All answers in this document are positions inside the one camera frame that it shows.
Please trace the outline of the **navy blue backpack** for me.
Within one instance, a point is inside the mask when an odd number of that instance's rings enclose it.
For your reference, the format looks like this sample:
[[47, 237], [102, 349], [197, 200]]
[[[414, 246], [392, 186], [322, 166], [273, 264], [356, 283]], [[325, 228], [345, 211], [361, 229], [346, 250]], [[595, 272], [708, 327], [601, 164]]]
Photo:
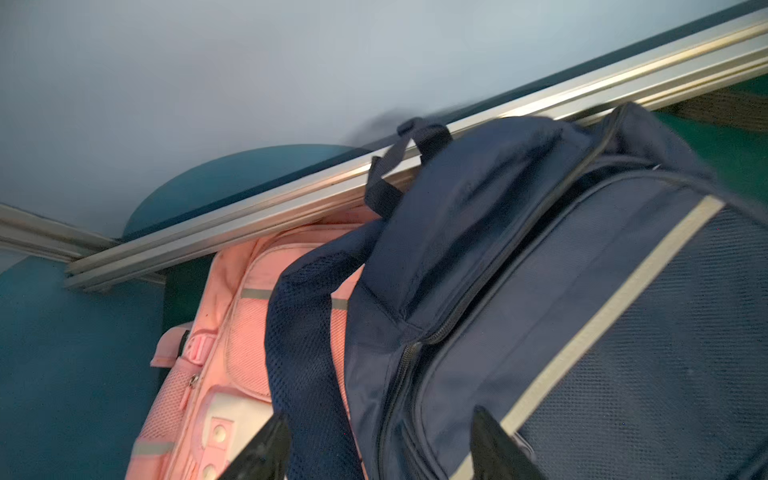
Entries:
[[474, 479], [475, 406], [545, 479], [766, 477], [764, 207], [631, 103], [398, 135], [269, 301], [289, 478]]

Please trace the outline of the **pink backpack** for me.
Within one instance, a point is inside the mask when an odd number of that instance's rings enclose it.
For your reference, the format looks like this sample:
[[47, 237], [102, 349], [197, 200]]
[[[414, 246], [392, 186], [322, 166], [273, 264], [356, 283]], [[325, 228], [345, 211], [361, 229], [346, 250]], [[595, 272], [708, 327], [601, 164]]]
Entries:
[[374, 217], [355, 207], [214, 257], [195, 319], [157, 344], [151, 364], [169, 373], [134, 442], [127, 478], [222, 475], [273, 413], [264, 337], [280, 274]]

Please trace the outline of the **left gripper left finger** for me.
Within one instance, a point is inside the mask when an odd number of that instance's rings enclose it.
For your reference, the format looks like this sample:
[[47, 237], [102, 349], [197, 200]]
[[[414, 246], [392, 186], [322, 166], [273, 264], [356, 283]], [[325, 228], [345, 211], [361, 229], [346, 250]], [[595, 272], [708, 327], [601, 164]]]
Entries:
[[287, 416], [273, 414], [219, 480], [281, 480], [286, 478], [292, 445]]

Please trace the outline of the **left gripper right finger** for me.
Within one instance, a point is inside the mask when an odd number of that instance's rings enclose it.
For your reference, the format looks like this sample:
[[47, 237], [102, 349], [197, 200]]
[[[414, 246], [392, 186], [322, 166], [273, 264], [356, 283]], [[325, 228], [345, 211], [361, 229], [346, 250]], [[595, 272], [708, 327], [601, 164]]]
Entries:
[[478, 480], [544, 480], [530, 446], [508, 435], [490, 412], [475, 406], [470, 429], [473, 478]]

